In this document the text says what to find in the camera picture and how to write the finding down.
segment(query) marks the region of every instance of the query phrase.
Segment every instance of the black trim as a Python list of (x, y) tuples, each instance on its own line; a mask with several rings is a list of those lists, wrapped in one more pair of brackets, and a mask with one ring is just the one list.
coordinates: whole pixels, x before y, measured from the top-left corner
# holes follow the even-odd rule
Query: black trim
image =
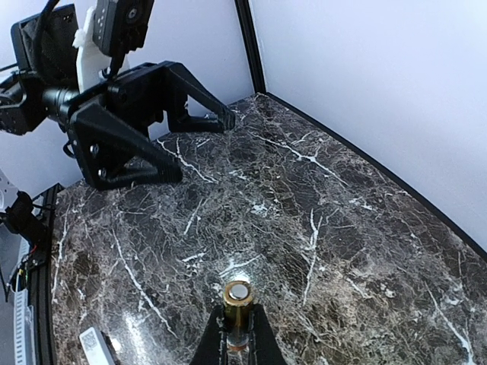
[(416, 199), (419, 203), (423, 204), (432, 214), (434, 214), (440, 221), (446, 224), (455, 234), (461, 238), (468, 246), (470, 246), (484, 261), (487, 262), (487, 252), (479, 246), (477, 242), (473, 240), (464, 230), (458, 227), (446, 214), (441, 212), (438, 208), (436, 208), (433, 203), (431, 203), (427, 198), (421, 195), (418, 191), (416, 191), (413, 187), (411, 187), (407, 182), (402, 180), (398, 177), (395, 173), (381, 164), (379, 161), (375, 160), (371, 155), (366, 154), (355, 146), (350, 141), (344, 139), (341, 135), (337, 134), (336, 132), (332, 131), (328, 127), (326, 127), (323, 123), (318, 122), (315, 118), (307, 115), (305, 112), (299, 110), (295, 106), (285, 102), (283, 99), (277, 97), (274, 94), (267, 93), (271, 99), (277, 101), (281, 105), (285, 106), (286, 108), (290, 109), (292, 112), (298, 114), (301, 118), (306, 119), (308, 122), (313, 123), (316, 127), (323, 130), (327, 134), (331, 135), (334, 139), (338, 142), (344, 144), (347, 148), (350, 148), (354, 151), (358, 156), (362, 157), (368, 163), (371, 163), (376, 169), (381, 171), (384, 175), (386, 175), (389, 179), (393, 180), (397, 185), (407, 191), (414, 199)]
[[(43, 193), (43, 205), (55, 206), (60, 186), (53, 186)], [(34, 346), (37, 365), (55, 365), (56, 349), (54, 345), (53, 316), (51, 312), (51, 257), (55, 212), (52, 209), (42, 211), (42, 219), (48, 226), (46, 263), (30, 273), (29, 305), (33, 307)]]
[(242, 29), (243, 42), (249, 60), (250, 75), (252, 76), (253, 90), (256, 93), (266, 93), (266, 80), (262, 62), (260, 60), (259, 44), (257, 43), (256, 31), (253, 26), (252, 12), (248, 0), (235, 0), (237, 6), (238, 20)]

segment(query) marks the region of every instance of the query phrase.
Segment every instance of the black vertical post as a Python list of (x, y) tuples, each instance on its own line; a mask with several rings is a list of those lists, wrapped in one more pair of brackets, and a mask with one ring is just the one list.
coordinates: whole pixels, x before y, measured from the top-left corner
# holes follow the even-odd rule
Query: black vertical post
[(259, 54), (259, 44), (257, 43), (256, 31), (253, 26), (252, 12), (250, 11), (249, 0), (235, 0), (237, 6), (238, 20), (242, 29), (243, 42), (247, 51), (250, 74), (252, 76), (253, 90), (256, 93), (265, 94), (266, 81), (262, 62)]

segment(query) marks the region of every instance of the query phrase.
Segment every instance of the marble countertop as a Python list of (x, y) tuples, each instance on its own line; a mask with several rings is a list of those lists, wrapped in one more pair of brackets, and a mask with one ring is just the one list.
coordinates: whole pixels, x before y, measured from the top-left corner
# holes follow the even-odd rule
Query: marble countertop
[(58, 362), (86, 364), (78, 336), (95, 326), (122, 365), (187, 364), (225, 284), (246, 278), (289, 364), (487, 363), (487, 264), (282, 105), (233, 109), (231, 132), (158, 142), (179, 185), (59, 194)]

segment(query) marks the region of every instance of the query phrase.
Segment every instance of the white panel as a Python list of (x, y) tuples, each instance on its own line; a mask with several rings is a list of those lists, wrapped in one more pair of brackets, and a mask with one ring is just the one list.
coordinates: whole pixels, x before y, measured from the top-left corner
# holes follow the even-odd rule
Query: white panel
[(268, 91), (487, 249), (487, 2), (253, 0)]
[[(17, 0), (2, 3), (0, 11), (0, 66), (15, 62), (10, 27), (36, 14), (46, 1)], [(71, 2), (61, 0), (61, 5)], [(78, 23), (93, 1), (75, 2)], [(234, 2), (227, 0), (156, 0), (144, 49), (131, 54), (132, 66), (166, 59), (182, 62), (218, 98), (232, 103), (253, 92), (247, 57)], [(192, 114), (204, 110), (190, 104)], [(151, 136), (165, 125), (154, 125)], [(67, 141), (59, 127), (45, 121), (23, 137), (0, 132), (0, 168), (20, 189), (36, 195), (54, 183), (71, 184), (81, 178), (78, 165), (67, 158)]]

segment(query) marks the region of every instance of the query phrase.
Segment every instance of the white remote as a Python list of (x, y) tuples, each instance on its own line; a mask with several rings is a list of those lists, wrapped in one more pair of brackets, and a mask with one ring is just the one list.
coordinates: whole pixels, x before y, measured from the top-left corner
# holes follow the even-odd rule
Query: white remote
[(79, 339), (90, 365), (115, 365), (100, 330), (91, 327), (81, 333)]

